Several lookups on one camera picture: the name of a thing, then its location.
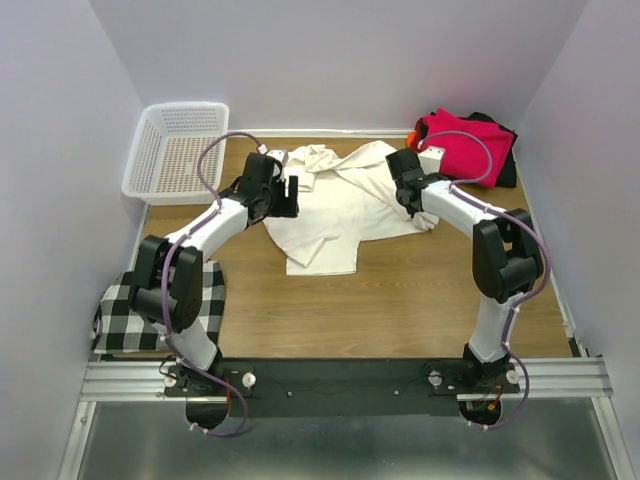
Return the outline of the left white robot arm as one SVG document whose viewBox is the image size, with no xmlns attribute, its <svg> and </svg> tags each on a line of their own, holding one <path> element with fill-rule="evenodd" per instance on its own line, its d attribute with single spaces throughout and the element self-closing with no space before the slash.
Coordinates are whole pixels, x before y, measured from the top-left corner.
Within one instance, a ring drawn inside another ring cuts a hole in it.
<svg viewBox="0 0 640 480">
<path fill-rule="evenodd" d="M 200 323 L 204 264 L 226 241 L 264 219 L 298 215 L 298 179 L 285 174 L 288 153 L 251 153 L 242 174 L 195 220 L 165 236 L 142 240 L 129 308 L 164 334 L 166 344 L 201 395 L 224 385 L 222 354 Z"/>
</svg>

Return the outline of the orange folded t shirt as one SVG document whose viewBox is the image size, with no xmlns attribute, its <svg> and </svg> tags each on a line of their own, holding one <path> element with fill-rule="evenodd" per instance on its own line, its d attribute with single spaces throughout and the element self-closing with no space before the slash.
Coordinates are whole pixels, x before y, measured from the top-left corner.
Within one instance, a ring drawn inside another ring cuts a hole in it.
<svg viewBox="0 0 640 480">
<path fill-rule="evenodd" d="M 416 131 L 412 131 L 407 136 L 406 146 L 408 148 L 411 148 L 412 150 L 415 150 L 418 140 L 419 140 L 419 138 L 417 137 L 417 132 Z"/>
</svg>

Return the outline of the aluminium frame rail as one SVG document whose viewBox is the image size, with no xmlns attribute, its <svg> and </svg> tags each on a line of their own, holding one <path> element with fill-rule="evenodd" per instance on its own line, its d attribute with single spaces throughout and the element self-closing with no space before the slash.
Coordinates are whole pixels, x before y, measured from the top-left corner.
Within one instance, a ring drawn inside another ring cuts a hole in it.
<svg viewBox="0 0 640 480">
<path fill-rule="evenodd" d="M 613 395 L 602 358 L 529 358 L 531 399 L 608 398 Z M 163 401 L 157 361 L 91 362 L 82 382 L 82 402 Z"/>
</svg>

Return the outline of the black white checkered cloth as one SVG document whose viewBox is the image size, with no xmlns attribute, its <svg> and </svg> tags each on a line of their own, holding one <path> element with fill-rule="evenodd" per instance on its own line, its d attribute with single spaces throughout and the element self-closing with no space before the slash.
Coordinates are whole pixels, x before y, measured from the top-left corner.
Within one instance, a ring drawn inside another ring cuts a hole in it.
<svg viewBox="0 0 640 480">
<path fill-rule="evenodd" d="M 105 291 L 94 315 L 91 349 L 98 355 L 168 351 L 161 334 L 128 305 L 132 271 L 125 271 Z M 207 336 L 218 342 L 226 301 L 224 275 L 218 262 L 203 267 L 203 303 L 198 319 Z"/>
</svg>

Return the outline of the white plastic basket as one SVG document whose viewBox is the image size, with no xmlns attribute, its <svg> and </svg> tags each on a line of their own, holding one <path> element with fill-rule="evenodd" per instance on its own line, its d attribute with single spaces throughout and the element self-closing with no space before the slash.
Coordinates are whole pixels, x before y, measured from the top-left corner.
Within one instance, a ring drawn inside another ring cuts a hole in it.
<svg viewBox="0 0 640 480">
<path fill-rule="evenodd" d="M 212 194 L 197 174 L 202 151 L 228 131 L 221 102 L 154 104 L 139 119 L 121 191 L 151 206 L 209 204 Z"/>
</svg>

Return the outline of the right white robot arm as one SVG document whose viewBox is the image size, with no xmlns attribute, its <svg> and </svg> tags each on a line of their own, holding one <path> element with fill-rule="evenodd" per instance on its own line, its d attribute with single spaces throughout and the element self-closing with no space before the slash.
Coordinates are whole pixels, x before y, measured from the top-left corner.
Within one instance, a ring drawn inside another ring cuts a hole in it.
<svg viewBox="0 0 640 480">
<path fill-rule="evenodd" d="M 471 240 L 471 270 L 480 306 L 471 339 L 460 358 L 425 365 L 436 395 L 517 393 L 510 337 L 523 300 L 543 275 L 539 238 L 529 213 L 504 210 L 457 188 L 439 173 L 427 174 L 406 148 L 386 156 L 396 200 L 408 214 L 430 213 Z"/>
</svg>

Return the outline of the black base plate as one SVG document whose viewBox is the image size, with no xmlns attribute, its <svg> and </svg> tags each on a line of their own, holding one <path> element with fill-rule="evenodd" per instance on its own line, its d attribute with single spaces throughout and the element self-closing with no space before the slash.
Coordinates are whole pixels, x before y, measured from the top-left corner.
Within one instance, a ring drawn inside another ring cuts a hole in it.
<svg viewBox="0 0 640 480">
<path fill-rule="evenodd" d="M 182 366 L 170 367 L 167 397 L 217 403 L 253 418 L 455 416 L 464 396 L 520 391 L 513 365 L 482 367 L 463 358 L 226 358 L 220 386 Z"/>
</svg>

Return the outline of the white t shirt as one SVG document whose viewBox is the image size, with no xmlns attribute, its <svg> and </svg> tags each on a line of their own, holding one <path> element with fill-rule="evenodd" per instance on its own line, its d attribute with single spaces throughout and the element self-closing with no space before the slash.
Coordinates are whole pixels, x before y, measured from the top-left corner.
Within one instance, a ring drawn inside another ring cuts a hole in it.
<svg viewBox="0 0 640 480">
<path fill-rule="evenodd" d="M 323 144 L 288 154 L 285 175 L 298 178 L 298 216 L 264 221 L 286 255 L 288 276 L 353 274 L 361 242 L 436 228 L 437 216 L 411 215 L 396 200 L 386 163 L 395 151 L 377 140 L 343 157 Z"/>
</svg>

